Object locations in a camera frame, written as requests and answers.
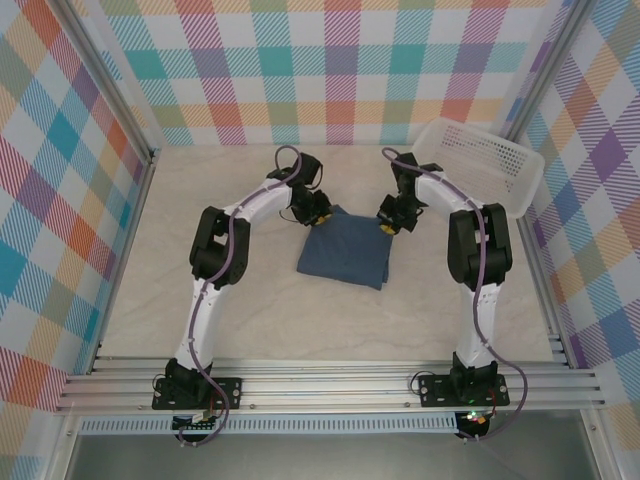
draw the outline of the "metal rail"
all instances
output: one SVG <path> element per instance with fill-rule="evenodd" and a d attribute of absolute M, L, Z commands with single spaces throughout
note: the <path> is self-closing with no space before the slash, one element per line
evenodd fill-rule
<path fill-rule="evenodd" d="M 140 224 L 140 220 L 142 218 L 142 210 L 144 209 L 144 205 L 147 201 L 147 196 L 149 195 L 149 189 L 151 187 L 151 181 L 153 180 L 153 176 L 156 172 L 156 162 L 158 160 L 159 154 L 160 151 L 156 150 L 154 152 L 154 156 L 151 159 L 151 163 L 144 166 L 138 198 L 136 199 L 136 203 L 133 207 L 131 223 L 127 230 L 127 236 L 124 241 L 124 246 L 122 247 L 122 253 L 120 254 L 120 261 L 116 266 L 115 274 L 113 277 L 113 286 L 111 287 L 111 292 L 109 293 L 109 298 L 107 299 L 107 304 L 105 306 L 102 321 L 98 325 L 98 335 L 93 339 L 91 343 L 92 354 L 89 358 L 87 358 L 86 364 L 83 365 L 83 371 L 85 372 L 90 372 L 93 368 L 93 362 L 95 361 L 98 350 L 100 349 L 102 339 L 106 334 L 107 326 L 109 325 L 109 319 L 111 318 L 111 313 L 113 312 L 113 308 L 116 303 L 116 297 L 118 296 L 118 291 L 120 290 L 120 284 L 122 283 L 122 279 L 124 277 L 124 271 L 127 267 L 129 254 L 131 253 L 131 249 L 133 248 L 133 241 L 136 237 L 136 233 L 138 232 L 138 225 Z"/>
<path fill-rule="evenodd" d="M 528 410 L 600 408 L 604 396 L 591 370 L 566 365 L 562 344 L 550 338 L 553 362 L 523 362 L 529 379 Z M 151 409 L 152 380 L 167 359 L 98 357 L 91 375 L 69 378 L 59 403 L 63 415 L 158 415 Z M 234 413 L 410 413 L 454 412 L 459 407 L 425 409 L 408 388 L 418 371 L 446 373 L 448 362 L 328 362 L 216 360 L 213 375 L 243 379 L 242 404 Z M 505 375 L 513 410 L 522 398 L 522 379 L 511 368 Z"/>
<path fill-rule="evenodd" d="M 547 90 L 562 68 L 564 60 L 569 55 L 571 46 L 575 43 L 582 27 L 589 19 L 597 3 L 598 0 L 575 0 L 573 2 L 565 23 L 538 72 L 533 88 L 524 99 L 511 128 L 505 135 L 507 140 L 516 143 L 520 141 L 540 102 L 542 102 Z"/>
<path fill-rule="evenodd" d="M 202 427 L 197 433 L 210 433 Z M 222 432 L 227 434 L 371 434 L 457 433 L 453 413 L 393 413 L 348 415 L 235 415 Z M 82 417 L 79 435 L 172 435 L 177 433 L 168 415 Z"/>
<path fill-rule="evenodd" d="M 138 121 L 131 113 L 126 100 L 120 93 L 120 89 L 109 73 L 109 68 L 93 44 L 75 9 L 69 4 L 68 0 L 50 0 L 48 3 L 65 34 L 71 39 L 78 51 L 82 63 L 91 74 L 98 90 L 109 103 L 131 145 L 141 158 L 150 163 L 153 147 L 149 145 L 149 142 L 144 137 Z"/>

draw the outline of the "folded blue towel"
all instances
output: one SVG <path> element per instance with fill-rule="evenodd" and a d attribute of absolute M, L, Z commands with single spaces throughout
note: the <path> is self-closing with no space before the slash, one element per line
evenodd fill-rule
<path fill-rule="evenodd" d="M 382 290 L 392 241 L 377 218 L 349 215 L 336 205 L 331 218 L 311 228 L 297 270 Z"/>

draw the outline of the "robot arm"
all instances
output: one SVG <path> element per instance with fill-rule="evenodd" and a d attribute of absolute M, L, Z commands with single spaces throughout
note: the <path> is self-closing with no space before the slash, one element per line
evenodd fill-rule
<path fill-rule="evenodd" d="M 412 153 L 401 154 L 396 160 L 418 167 Z M 480 239 L 475 212 L 465 199 L 442 182 L 447 180 L 442 168 L 436 164 L 420 168 L 429 174 L 392 164 L 398 195 L 387 195 L 380 206 L 378 218 L 381 228 L 390 234 L 397 234 L 402 228 L 413 231 L 422 208 L 427 206 L 449 222 L 447 264 L 451 276 L 460 284 L 462 300 L 462 332 L 453 355 L 451 381 L 458 398 L 463 401 L 474 389 L 472 385 L 493 385 L 497 381 L 497 363 L 474 325 L 473 299 L 480 273 L 479 242 L 484 241 L 486 266 L 477 315 L 480 330 L 491 344 L 498 294 L 512 265 L 507 217 L 501 205 L 483 205 L 471 199 L 485 221 L 485 238 Z"/>
<path fill-rule="evenodd" d="M 190 321 L 174 358 L 165 368 L 165 377 L 155 382 L 154 409 L 207 407 L 212 391 L 209 383 L 200 375 L 195 360 L 207 373 L 210 371 L 215 332 L 224 300 L 247 268 L 251 230 L 289 207 L 296 220 L 305 226 L 320 224 L 331 215 L 327 196 L 311 187 L 318 170 L 323 168 L 322 164 L 305 153 L 300 154 L 300 159 L 302 164 L 298 174 L 286 183 L 283 180 L 291 177 L 297 162 L 294 167 L 269 173 L 258 189 L 245 199 L 224 209 L 208 207 L 202 212 L 189 255 L 194 276 L 189 319 L 193 318 L 197 308 L 193 332 L 190 332 Z M 233 245 L 230 245 L 230 220 L 239 206 L 239 212 L 233 219 Z M 222 270 L 231 251 L 233 254 L 228 268 L 217 280 L 209 281 Z M 201 294 L 202 300 L 197 306 Z M 190 343 L 195 360 L 191 355 Z"/>

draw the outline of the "plaid wall panel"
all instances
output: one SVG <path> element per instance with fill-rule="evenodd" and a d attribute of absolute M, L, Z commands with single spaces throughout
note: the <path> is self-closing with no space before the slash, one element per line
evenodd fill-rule
<path fill-rule="evenodd" d="M 173 145 L 402 144 L 437 116 L 488 126 L 547 3 L 100 1 Z"/>
<path fill-rule="evenodd" d="M 143 163 L 44 0 L 0 0 L 0 478 L 34 478 Z"/>
<path fill-rule="evenodd" d="M 109 73 L 111 74 L 111 77 L 113 78 L 116 85 L 118 86 L 118 89 L 122 93 L 122 97 L 124 98 L 125 102 L 129 105 L 129 108 L 131 109 L 131 112 L 133 113 L 134 118 L 138 122 L 138 126 L 140 127 L 140 130 L 142 131 L 142 134 L 144 135 L 147 143 L 152 147 L 156 147 L 156 148 L 160 147 L 160 145 L 153 138 L 151 134 L 151 130 L 147 123 L 147 120 L 142 115 L 142 112 L 140 112 L 140 107 L 136 105 L 136 102 L 133 99 L 133 95 L 131 94 L 131 90 L 129 89 L 126 82 L 122 78 L 122 74 L 120 73 L 120 70 L 118 69 L 118 66 L 116 65 L 115 61 L 113 60 L 113 56 L 111 55 L 111 52 L 105 45 L 105 42 L 102 39 L 102 37 L 98 34 L 98 30 L 95 26 L 95 23 L 93 22 L 93 19 L 89 17 L 89 12 L 87 12 L 86 6 L 84 4 L 84 0 L 71 0 L 71 3 L 76 9 L 76 12 L 78 13 L 78 15 L 80 16 L 82 23 L 84 24 L 84 27 L 86 28 L 87 33 L 89 34 L 89 37 L 93 41 L 94 46 L 96 47 L 98 52 L 100 52 L 100 54 L 102 55 L 102 59 L 104 60 L 105 65 L 109 69 Z"/>
<path fill-rule="evenodd" d="M 527 133 L 546 160 L 529 216 L 562 321 L 613 405 L 619 462 L 638 467 L 640 2 L 597 4 Z"/>
<path fill-rule="evenodd" d="M 535 85 L 538 75 L 540 74 L 540 69 L 542 68 L 542 65 L 544 65 L 544 62 L 547 60 L 549 53 L 551 52 L 551 46 L 553 45 L 553 42 L 555 42 L 556 38 L 560 34 L 562 27 L 564 25 L 564 22 L 567 19 L 567 16 L 569 14 L 569 11 L 573 3 L 574 3 L 574 0 L 562 1 L 562 6 L 558 10 L 556 17 L 553 20 L 553 24 L 551 25 L 551 28 L 547 32 L 547 35 L 544 38 L 544 42 L 542 42 L 542 46 L 540 47 L 540 50 L 538 51 L 538 54 L 536 55 L 535 60 L 531 64 L 531 67 L 527 72 L 527 76 L 524 82 L 522 82 L 522 85 L 520 86 L 520 90 L 518 91 L 518 96 L 516 97 L 515 101 L 513 102 L 513 105 L 511 106 L 509 115 L 507 115 L 507 120 L 505 121 L 504 125 L 500 129 L 501 136 L 505 137 L 507 135 L 507 133 L 509 132 L 509 129 L 513 125 L 513 121 L 517 117 L 518 113 L 520 113 L 522 103 L 524 102 L 525 98 L 527 98 L 527 95 L 531 93 L 531 90 Z"/>

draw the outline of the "purple cable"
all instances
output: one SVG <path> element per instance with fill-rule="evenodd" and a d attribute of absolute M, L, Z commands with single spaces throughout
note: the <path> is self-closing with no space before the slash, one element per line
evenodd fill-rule
<path fill-rule="evenodd" d="M 229 235 L 228 235 L 228 238 L 227 238 L 227 241 L 229 243 L 229 252 L 227 253 L 227 258 L 225 259 L 224 264 L 222 265 L 222 268 L 220 270 L 218 270 L 218 272 L 213 277 L 208 278 L 208 279 L 206 279 L 204 281 L 204 283 L 202 284 L 202 288 L 200 288 L 200 295 L 198 295 L 198 299 L 196 300 L 196 304 L 195 304 L 195 306 L 193 308 L 193 313 L 191 314 L 191 320 L 189 321 L 189 335 L 187 336 L 187 339 L 188 339 L 188 342 L 189 342 L 189 353 L 191 354 L 191 359 L 193 360 L 193 363 L 196 366 L 196 369 L 198 370 L 200 375 L 202 375 L 205 378 L 205 380 L 207 382 L 209 382 L 209 384 L 211 384 L 211 386 L 215 389 L 215 391 L 218 392 L 218 394 L 222 397 L 222 401 L 224 402 L 224 418 L 223 418 L 222 422 L 220 423 L 220 425 L 218 426 L 218 428 L 215 431 L 211 432 L 209 435 L 207 435 L 203 440 L 201 440 L 199 442 L 187 442 L 184 439 L 184 437 L 182 436 L 182 432 L 183 432 L 183 430 L 185 428 L 185 427 L 182 427 L 180 430 L 178 430 L 178 438 L 180 439 L 180 442 L 182 443 L 182 445 L 189 445 L 191 447 L 199 447 L 201 445 L 205 445 L 205 444 L 209 443 L 210 441 L 212 441 L 214 438 L 216 438 L 220 434 L 222 429 L 227 424 L 227 420 L 229 419 L 229 410 L 230 410 L 230 408 L 229 408 L 229 398 L 227 397 L 227 394 L 224 392 L 222 387 L 220 387 L 220 385 L 218 385 L 217 382 L 213 378 L 211 378 L 209 376 L 209 374 L 207 374 L 205 369 L 200 364 L 200 361 L 198 360 L 196 352 L 193 349 L 193 331 L 195 330 L 196 317 L 198 316 L 198 310 L 200 309 L 200 304 L 202 303 L 202 300 L 204 298 L 204 294 L 205 294 L 205 292 L 207 290 L 207 287 L 211 283 L 213 283 L 216 280 L 218 280 L 222 275 L 224 275 L 224 273 L 229 269 L 229 266 L 231 265 L 231 259 L 233 258 L 233 253 L 234 253 L 234 239 L 235 239 L 235 231 L 233 229 L 233 221 L 235 220 L 236 216 L 252 200 L 258 198 L 260 195 L 262 195 L 263 193 L 268 192 L 271 189 L 274 189 L 274 188 L 277 188 L 277 187 L 280 187 L 280 186 L 286 184 L 289 180 L 291 180 L 296 175 L 298 175 L 298 173 L 300 173 L 300 169 L 302 168 L 302 157 L 301 157 L 300 152 L 298 151 L 298 149 L 293 147 L 293 146 L 291 146 L 291 145 L 282 145 L 281 147 L 278 147 L 278 149 L 276 150 L 276 154 L 275 154 L 276 165 L 278 165 L 278 154 L 284 149 L 293 150 L 297 155 L 297 159 L 296 159 L 296 163 L 295 163 L 295 169 L 294 169 L 293 173 L 291 175 L 289 175 L 287 178 L 285 178 L 284 180 L 281 180 L 278 183 L 274 183 L 273 185 L 270 185 L 268 188 L 262 188 L 260 190 L 256 190 L 251 195 L 249 195 L 247 198 L 242 200 L 238 204 L 238 206 L 233 210 L 233 212 L 231 212 L 231 215 L 229 216 Z"/>
<path fill-rule="evenodd" d="M 464 201 L 467 205 L 469 205 L 469 207 L 471 207 L 471 209 L 476 214 L 476 217 L 478 218 L 478 225 L 479 225 L 479 228 L 480 228 L 480 239 L 482 241 L 480 242 L 480 270 L 478 272 L 478 282 L 476 283 L 476 290 L 475 290 L 474 295 L 473 295 L 473 326 L 475 327 L 476 333 L 477 333 L 478 337 L 480 337 L 480 340 L 482 341 L 482 344 L 489 351 L 489 353 L 491 355 L 493 355 L 496 360 L 498 360 L 499 362 L 502 362 L 505 365 L 513 368 L 515 371 L 517 371 L 520 374 L 520 376 L 522 377 L 522 386 L 523 386 L 523 388 L 522 388 L 522 398 L 520 399 L 520 403 L 518 403 L 518 406 L 516 407 L 515 411 L 513 412 L 513 415 L 511 416 L 511 418 L 509 418 L 502 425 L 500 425 L 500 427 L 495 429 L 493 432 L 485 435 L 484 437 L 472 437 L 471 435 L 467 435 L 464 432 L 460 432 L 463 436 L 466 436 L 468 438 L 475 438 L 477 441 L 480 441 L 480 439 L 488 440 L 489 438 L 495 437 L 497 434 L 503 432 L 507 427 L 509 427 L 516 420 L 518 415 L 520 415 L 520 412 L 522 411 L 522 408 L 524 407 L 524 403 L 527 401 L 527 394 L 529 393 L 529 382 L 527 380 L 527 375 L 524 373 L 524 370 L 522 370 L 522 368 L 520 368 L 515 363 L 513 363 L 513 362 L 511 362 L 509 360 L 506 360 L 503 357 L 501 357 L 493 349 L 493 347 L 491 345 L 489 345 L 489 340 L 487 340 L 487 337 L 485 337 L 484 334 L 482 333 L 482 330 L 480 330 L 480 324 L 478 323 L 478 302 L 480 301 L 480 290 L 482 289 L 482 283 L 483 283 L 483 280 L 484 280 L 484 272 L 485 272 L 485 268 L 486 268 L 486 264 L 487 264 L 487 246 L 485 245 L 485 242 L 484 242 L 484 239 L 486 238 L 486 231 L 484 229 L 484 217 L 482 216 L 482 212 L 480 212 L 480 209 L 478 208 L 478 206 L 475 203 L 473 203 L 471 198 L 469 198 L 469 196 L 467 196 L 467 194 L 465 194 L 462 190 L 460 190 L 454 184 L 452 184 L 451 182 L 449 182 L 448 180 L 446 180 L 444 178 L 439 177 L 438 175 L 436 175 L 434 173 L 427 172 L 426 170 L 423 170 L 422 168 L 414 167 L 412 165 L 406 165 L 406 164 L 404 164 L 402 162 L 399 162 L 394 157 L 392 157 L 390 155 L 390 153 L 393 153 L 396 156 L 400 155 L 400 152 L 398 152 L 397 150 L 395 150 L 393 148 L 384 147 L 382 149 L 382 155 L 387 160 L 389 160 L 391 163 L 393 163 L 394 165 L 397 165 L 399 167 L 405 168 L 407 170 L 412 170 L 414 172 L 421 173 L 421 174 L 426 175 L 427 177 L 429 177 L 429 178 L 431 178 L 433 180 L 436 180 L 436 181 L 442 183 L 445 187 L 447 187 L 449 190 L 451 190 L 453 193 L 455 193 L 462 201 Z"/>

